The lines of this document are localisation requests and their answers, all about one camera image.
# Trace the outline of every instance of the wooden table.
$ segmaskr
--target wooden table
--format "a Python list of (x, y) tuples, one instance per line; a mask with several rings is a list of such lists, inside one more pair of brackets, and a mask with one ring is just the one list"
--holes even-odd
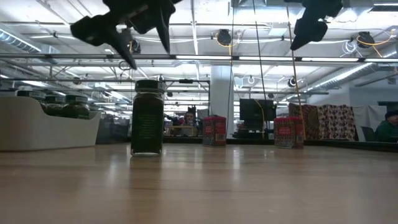
[(398, 154), (129, 144), (0, 153), (9, 223), (398, 223)]

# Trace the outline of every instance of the patterned fabric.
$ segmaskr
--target patterned fabric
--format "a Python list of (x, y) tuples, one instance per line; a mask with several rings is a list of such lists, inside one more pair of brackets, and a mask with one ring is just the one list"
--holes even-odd
[[(307, 140), (317, 140), (319, 139), (318, 107), (312, 105), (302, 106), (305, 125), (305, 137)], [(293, 103), (289, 104), (289, 116), (301, 118), (300, 106)]]
[(352, 107), (323, 105), (318, 107), (320, 139), (354, 141), (356, 135)]

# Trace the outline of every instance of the black lid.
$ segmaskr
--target black lid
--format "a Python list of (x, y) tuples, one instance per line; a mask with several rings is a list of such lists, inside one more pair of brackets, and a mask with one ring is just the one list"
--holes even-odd
[(67, 95), (65, 97), (67, 103), (87, 103), (88, 97), (79, 95)]
[(17, 96), (27, 96), (38, 100), (45, 99), (45, 93), (30, 90), (17, 90)]
[(166, 89), (166, 84), (161, 81), (139, 80), (136, 82), (136, 91), (137, 92), (156, 91), (156, 92), (163, 94), (165, 89)]
[(46, 103), (65, 103), (65, 97), (50, 95), (45, 97)]

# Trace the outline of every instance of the black robot claw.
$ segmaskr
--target black robot claw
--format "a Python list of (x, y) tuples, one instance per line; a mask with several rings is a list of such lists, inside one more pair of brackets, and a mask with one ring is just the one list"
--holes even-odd
[(145, 34), (156, 27), (164, 49), (170, 53), (169, 21), (175, 12), (174, 4), (181, 0), (103, 0), (109, 7), (105, 15), (88, 16), (70, 26), (72, 35), (88, 44), (109, 44), (136, 69), (137, 65), (127, 45), (129, 41), (120, 34), (117, 25), (125, 24), (138, 33)]

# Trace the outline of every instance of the glass jar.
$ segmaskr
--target glass jar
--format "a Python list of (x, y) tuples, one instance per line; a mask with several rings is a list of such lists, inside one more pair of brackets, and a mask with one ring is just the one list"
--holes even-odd
[(88, 98), (78, 95), (67, 95), (67, 104), (62, 108), (62, 115), (65, 118), (89, 119), (90, 108), (87, 105)]
[(37, 100), (40, 103), (40, 106), (42, 107), (43, 111), (45, 112), (46, 110), (46, 105), (44, 103), (45, 93), (39, 91), (30, 91), (30, 90), (17, 90), (16, 95), (26, 96)]
[(131, 126), (131, 155), (159, 155), (163, 145), (165, 83), (155, 80), (136, 82)]
[(45, 103), (47, 109), (45, 113), (50, 116), (62, 116), (62, 108), (65, 105), (65, 97), (63, 96), (46, 96)]

